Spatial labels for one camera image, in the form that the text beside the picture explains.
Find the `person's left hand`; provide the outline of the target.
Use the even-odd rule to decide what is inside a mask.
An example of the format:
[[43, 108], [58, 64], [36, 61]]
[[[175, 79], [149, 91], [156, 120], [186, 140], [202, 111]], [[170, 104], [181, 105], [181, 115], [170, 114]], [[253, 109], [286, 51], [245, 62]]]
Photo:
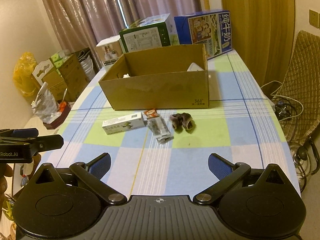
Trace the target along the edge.
[[[28, 176], [29, 179], [32, 178], [32, 176], [34, 175], [35, 171], [36, 171], [36, 168], [38, 167], [39, 163], [41, 161], [41, 155], [40, 154], [37, 154], [35, 156], [33, 156], [33, 170], [31, 172], [31, 174]], [[5, 192], [8, 188], [8, 183], [7, 183], [7, 180], [6, 178], [10, 178], [13, 176], [13, 170], [11, 168], [11, 166], [9, 164], [4, 164], [5, 167], [4, 167], [4, 170], [1, 171], [1, 179], [0, 179], [0, 182], [1, 182], [1, 185], [0, 185], [0, 197], [1, 197], [1, 200], [0, 200], [0, 204], [1, 204], [1, 207], [3, 206], [3, 202], [5, 200]]]

